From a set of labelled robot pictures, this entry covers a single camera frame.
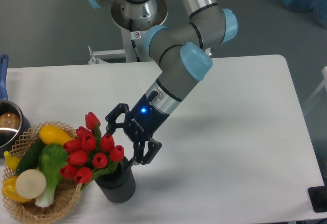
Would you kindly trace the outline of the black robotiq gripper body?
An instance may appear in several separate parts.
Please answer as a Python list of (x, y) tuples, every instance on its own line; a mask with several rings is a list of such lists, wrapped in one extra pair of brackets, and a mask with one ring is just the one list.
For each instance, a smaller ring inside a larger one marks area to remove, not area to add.
[(132, 142), (148, 141), (169, 117), (169, 114), (161, 112), (152, 104), (157, 95), (158, 93), (149, 96), (144, 94), (131, 111), (126, 113), (123, 130)]

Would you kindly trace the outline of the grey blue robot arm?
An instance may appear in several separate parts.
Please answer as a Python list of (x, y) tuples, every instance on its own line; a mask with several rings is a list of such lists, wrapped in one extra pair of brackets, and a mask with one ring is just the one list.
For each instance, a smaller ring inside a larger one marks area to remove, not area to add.
[(169, 29), (164, 26), (164, 0), (88, 1), (93, 8), (111, 5), (115, 24), (127, 31), (127, 60), (152, 60), (161, 70), (134, 107), (121, 103), (106, 116), (106, 132), (121, 128), (133, 143), (133, 157), (125, 168), (149, 164), (161, 148), (153, 134), (211, 69), (206, 50), (235, 37), (236, 16), (217, 0), (182, 0), (189, 22)]

